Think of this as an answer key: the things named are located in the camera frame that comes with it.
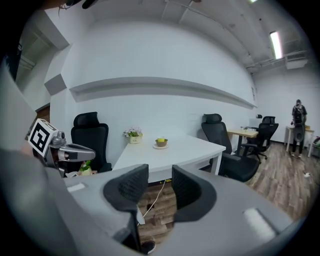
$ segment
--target small table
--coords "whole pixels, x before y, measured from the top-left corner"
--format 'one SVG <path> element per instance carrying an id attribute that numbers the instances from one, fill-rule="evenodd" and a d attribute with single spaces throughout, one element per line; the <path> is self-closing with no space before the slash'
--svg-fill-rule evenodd
<path id="1" fill-rule="evenodd" d="M 142 138 L 139 144 L 128 144 L 112 171 L 137 165 L 149 165 L 148 182 L 158 182 L 172 177 L 172 165 L 186 166 L 198 164 L 213 158 L 211 172 L 218 175 L 222 152 L 225 146 L 214 144 L 200 138 L 182 135 L 168 137 L 168 148 L 153 148 L 155 139 Z"/>
<path id="2" fill-rule="evenodd" d="M 284 145 L 286 145 L 286 152 L 288 152 L 288 150 L 289 150 L 289 144 L 290 144 L 290 140 L 291 140 L 291 135 L 292 135 L 292 131 L 293 131 L 293 129 L 295 128 L 294 126 L 292 126 L 292 125 L 287 125 L 286 127 L 285 127 L 286 129 L 288 129 L 289 130 L 289 133 L 288 133 L 288 139 L 287 139 L 287 141 L 284 141 Z M 311 138 L 310 138 L 310 142 L 309 142 L 309 144 L 310 144 L 310 147 L 309 147 L 309 152 L 308 152 L 308 158 L 310 157 L 310 155 L 311 155 L 311 150 L 312 150 L 312 143 L 313 143 L 313 138 L 314 138 L 314 133 L 315 133 L 315 131 L 314 130 L 311 130 L 311 129 L 305 129 L 305 132 L 307 132 L 307 133 L 311 133 Z"/>
<path id="3" fill-rule="evenodd" d="M 227 130 L 228 134 L 234 134 L 234 135 L 239 135 L 239 140 L 238 140 L 238 146 L 236 148 L 236 154 L 240 154 L 240 149 L 241 149 L 241 144 L 242 144 L 242 137 L 247 137 L 247 138 L 254 138 L 258 135 L 259 132 L 255 130 L 233 130 L 229 129 Z"/>

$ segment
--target fluorescent light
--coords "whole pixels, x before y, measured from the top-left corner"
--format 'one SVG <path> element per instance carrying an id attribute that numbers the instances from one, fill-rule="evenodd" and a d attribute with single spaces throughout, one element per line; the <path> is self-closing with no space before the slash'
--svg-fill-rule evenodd
<path id="1" fill-rule="evenodd" d="M 271 32 L 270 37 L 273 43 L 273 49 L 274 49 L 274 54 L 276 59 L 281 59 L 282 58 L 282 49 L 281 49 L 281 44 L 280 44 L 280 38 L 278 32 Z"/>

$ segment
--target black office chair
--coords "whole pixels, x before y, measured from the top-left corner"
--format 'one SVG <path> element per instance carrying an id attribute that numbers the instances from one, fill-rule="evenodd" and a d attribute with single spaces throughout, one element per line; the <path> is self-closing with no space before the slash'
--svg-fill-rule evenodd
<path id="1" fill-rule="evenodd" d="M 95 158 L 90 166 L 93 171 L 103 173 L 111 171 L 111 163 L 106 160 L 106 146 L 109 127 L 99 123 L 97 112 L 78 114 L 71 129 L 72 143 L 88 147 L 95 151 Z"/>
<path id="2" fill-rule="evenodd" d="M 263 156 L 264 159 L 268 159 L 268 157 L 265 154 L 262 154 L 262 152 L 267 151 L 267 149 L 270 147 L 270 140 L 274 133 L 276 132 L 279 124 L 268 124 L 268 123 L 260 123 L 258 128 L 258 135 L 255 138 L 247 138 L 247 142 L 250 144 L 255 144 L 257 147 L 253 148 L 248 156 L 255 155 L 259 162 L 261 163 L 260 157 Z"/>
<path id="3" fill-rule="evenodd" d="M 201 124 L 202 129 L 209 142 L 225 146 L 222 153 L 219 175 L 231 179 L 246 182 L 250 180 L 259 167 L 259 161 L 244 156 L 231 155 L 232 146 L 228 137 L 227 128 L 219 114 L 206 114 L 206 122 Z M 256 148 L 257 145 L 242 144 L 243 147 Z"/>
<path id="4" fill-rule="evenodd" d="M 275 116 L 265 116 L 263 119 L 262 119 L 262 124 L 269 124 L 269 125 L 273 125 L 275 123 L 275 119 L 276 117 Z"/>

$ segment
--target bowl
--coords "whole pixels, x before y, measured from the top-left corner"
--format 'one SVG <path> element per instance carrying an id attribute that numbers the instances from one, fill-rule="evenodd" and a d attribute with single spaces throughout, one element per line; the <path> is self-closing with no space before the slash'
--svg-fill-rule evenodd
<path id="1" fill-rule="evenodd" d="M 155 142 L 158 147 L 165 147 L 168 143 L 168 140 L 165 138 L 164 142 L 158 142 L 158 140 L 156 139 Z"/>

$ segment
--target plate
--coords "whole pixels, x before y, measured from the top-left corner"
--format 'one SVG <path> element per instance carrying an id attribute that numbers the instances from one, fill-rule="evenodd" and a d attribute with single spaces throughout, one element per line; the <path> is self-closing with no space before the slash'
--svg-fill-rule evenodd
<path id="1" fill-rule="evenodd" d="M 167 144 L 166 146 L 157 146 L 157 144 L 154 144 L 153 147 L 157 150 L 164 150 L 167 149 L 169 145 Z"/>

